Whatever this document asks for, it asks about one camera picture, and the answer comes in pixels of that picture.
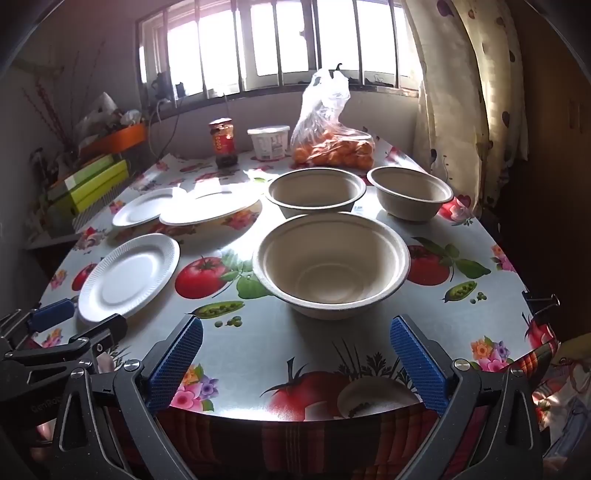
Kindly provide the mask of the lime green box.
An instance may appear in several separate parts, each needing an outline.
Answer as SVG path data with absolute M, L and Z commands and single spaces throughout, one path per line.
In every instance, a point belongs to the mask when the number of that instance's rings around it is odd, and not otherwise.
M 49 204 L 48 212 L 73 219 L 128 178 L 128 166 L 121 160 Z

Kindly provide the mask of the red label sauce jar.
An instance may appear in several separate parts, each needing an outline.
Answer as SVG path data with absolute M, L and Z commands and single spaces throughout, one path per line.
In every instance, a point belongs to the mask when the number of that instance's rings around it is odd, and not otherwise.
M 231 118 L 219 118 L 208 125 L 218 169 L 235 166 L 238 153 L 235 149 L 235 126 Z

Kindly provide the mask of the cream patterned curtain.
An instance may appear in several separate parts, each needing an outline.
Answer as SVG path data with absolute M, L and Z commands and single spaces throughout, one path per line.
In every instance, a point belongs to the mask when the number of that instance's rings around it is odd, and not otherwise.
M 505 1 L 406 1 L 419 89 L 413 159 L 475 214 L 491 210 L 527 151 L 520 44 Z

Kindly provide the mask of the large paper bowl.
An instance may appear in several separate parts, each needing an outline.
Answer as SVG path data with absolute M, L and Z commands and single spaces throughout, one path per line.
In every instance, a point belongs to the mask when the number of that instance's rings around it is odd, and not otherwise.
M 389 226 L 348 212 L 300 215 L 260 243 L 253 272 L 271 294 L 318 320 L 354 317 L 408 278 L 406 242 Z

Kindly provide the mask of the white green flat box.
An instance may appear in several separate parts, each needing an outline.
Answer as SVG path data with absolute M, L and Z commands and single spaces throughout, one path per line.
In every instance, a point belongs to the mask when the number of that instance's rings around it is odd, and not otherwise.
M 96 157 L 87 162 L 81 169 L 71 174 L 70 176 L 54 183 L 47 192 L 49 198 L 59 198 L 67 192 L 75 189 L 79 185 L 90 180 L 106 168 L 110 167 L 114 162 L 112 155 L 104 155 Z

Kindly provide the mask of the white foam plate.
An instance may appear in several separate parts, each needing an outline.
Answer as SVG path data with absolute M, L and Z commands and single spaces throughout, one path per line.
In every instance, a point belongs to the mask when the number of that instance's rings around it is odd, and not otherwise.
M 219 220 L 256 204 L 259 196 L 259 189 L 238 184 L 219 185 L 202 193 L 177 190 L 159 221 L 166 226 L 189 226 Z
M 179 244 L 164 234 L 146 234 L 120 245 L 85 280 L 78 298 L 79 316 L 87 323 L 99 323 L 114 314 L 137 313 L 166 286 L 179 258 Z
M 112 218 L 116 228 L 134 227 L 155 220 L 174 201 L 183 198 L 186 191 L 180 187 L 167 187 L 149 191 L 123 206 Z

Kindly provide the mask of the plastic bag of oranges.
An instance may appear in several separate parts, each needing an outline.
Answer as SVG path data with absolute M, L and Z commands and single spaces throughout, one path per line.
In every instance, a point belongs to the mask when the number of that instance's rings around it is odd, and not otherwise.
M 312 75 L 290 139 L 295 165 L 351 168 L 363 172 L 374 167 L 373 137 L 341 122 L 349 99 L 349 78 L 339 68 L 322 68 Z

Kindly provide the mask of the white plastic tub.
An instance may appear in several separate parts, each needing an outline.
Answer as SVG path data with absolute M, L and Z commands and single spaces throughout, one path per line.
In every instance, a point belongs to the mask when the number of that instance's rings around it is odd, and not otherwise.
M 247 130 L 247 135 L 252 140 L 256 159 L 274 161 L 287 156 L 288 133 L 290 133 L 290 126 L 287 125 L 256 127 Z

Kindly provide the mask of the window with metal bars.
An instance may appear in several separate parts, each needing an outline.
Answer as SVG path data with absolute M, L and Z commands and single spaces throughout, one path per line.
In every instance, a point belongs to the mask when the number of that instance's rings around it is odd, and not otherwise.
M 172 106 L 304 85 L 322 68 L 415 92 L 415 40 L 399 1 L 174 1 L 136 23 L 143 103 Z

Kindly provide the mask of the black binder clip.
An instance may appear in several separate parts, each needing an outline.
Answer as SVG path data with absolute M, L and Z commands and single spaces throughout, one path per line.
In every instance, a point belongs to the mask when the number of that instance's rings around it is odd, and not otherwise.
M 547 310 L 560 306 L 560 300 L 556 294 L 538 295 L 530 291 L 523 291 L 522 296 L 533 317 L 539 316 Z

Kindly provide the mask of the orange basin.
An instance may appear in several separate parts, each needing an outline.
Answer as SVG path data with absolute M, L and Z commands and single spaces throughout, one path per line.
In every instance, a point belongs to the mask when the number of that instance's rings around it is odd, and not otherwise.
M 146 126 L 140 122 L 93 141 L 80 150 L 80 158 L 87 161 L 99 155 L 120 154 L 145 142 L 146 139 Z

